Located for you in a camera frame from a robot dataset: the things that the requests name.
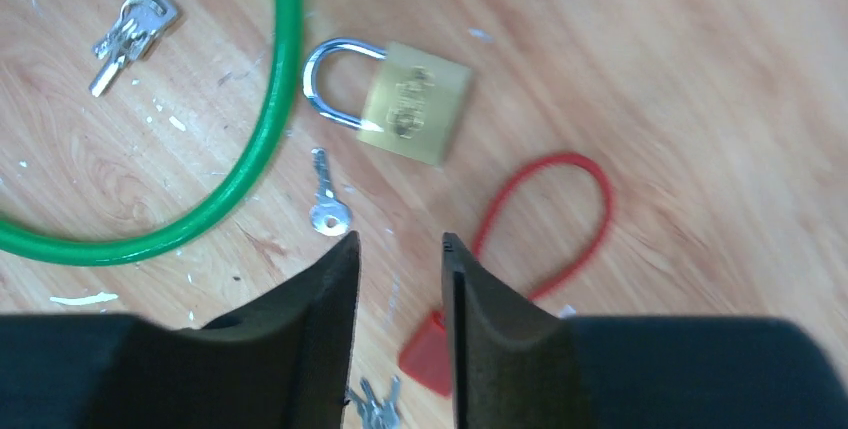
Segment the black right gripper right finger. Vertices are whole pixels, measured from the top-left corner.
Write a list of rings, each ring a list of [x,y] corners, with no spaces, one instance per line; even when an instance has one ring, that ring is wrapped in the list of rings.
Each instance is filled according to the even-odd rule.
[[[792,322],[556,317],[443,237],[459,428],[843,428],[847,391]]]

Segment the small padlock key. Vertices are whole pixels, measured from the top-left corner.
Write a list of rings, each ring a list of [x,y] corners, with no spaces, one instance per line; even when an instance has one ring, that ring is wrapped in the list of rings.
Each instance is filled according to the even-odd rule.
[[[352,222],[352,213],[336,196],[324,148],[312,150],[313,165],[318,177],[316,204],[310,210],[310,221],[316,232],[328,237],[345,234]]]

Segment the green cable lock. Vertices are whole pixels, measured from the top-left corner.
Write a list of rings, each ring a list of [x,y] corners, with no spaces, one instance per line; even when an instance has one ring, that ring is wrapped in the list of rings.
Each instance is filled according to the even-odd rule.
[[[111,241],[48,237],[1,223],[1,250],[46,263],[94,267],[150,259],[175,250],[221,222],[263,175],[282,138],[299,85],[303,0],[275,0],[274,44],[263,107],[243,153],[208,197],[183,217],[154,232]]]

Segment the red cable lock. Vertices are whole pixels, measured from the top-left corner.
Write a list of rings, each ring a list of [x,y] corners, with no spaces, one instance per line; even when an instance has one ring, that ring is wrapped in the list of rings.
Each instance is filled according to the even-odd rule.
[[[556,294],[600,250],[615,193],[601,165],[576,152],[527,162],[486,205],[468,245],[534,303]]]

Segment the brass padlock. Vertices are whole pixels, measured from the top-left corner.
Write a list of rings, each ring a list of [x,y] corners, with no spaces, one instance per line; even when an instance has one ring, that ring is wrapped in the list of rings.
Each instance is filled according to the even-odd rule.
[[[380,62],[362,113],[329,105],[319,92],[321,63],[338,52]],[[432,166],[443,164],[461,119],[471,68],[411,46],[380,48],[352,38],[329,39],[308,55],[302,70],[306,99],[321,116],[357,131],[363,143]]]

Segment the silver key bunch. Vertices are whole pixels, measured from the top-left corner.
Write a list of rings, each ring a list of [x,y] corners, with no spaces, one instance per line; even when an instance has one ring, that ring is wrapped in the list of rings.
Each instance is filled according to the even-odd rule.
[[[103,95],[121,70],[142,58],[179,17],[173,0],[125,0],[113,26],[92,47],[104,64],[89,86],[90,93]]]

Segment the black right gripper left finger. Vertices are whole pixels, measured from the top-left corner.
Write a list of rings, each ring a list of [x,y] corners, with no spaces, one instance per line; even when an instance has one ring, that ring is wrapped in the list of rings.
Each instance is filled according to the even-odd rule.
[[[360,279],[350,233],[198,329],[129,313],[1,320],[5,428],[337,428]]]

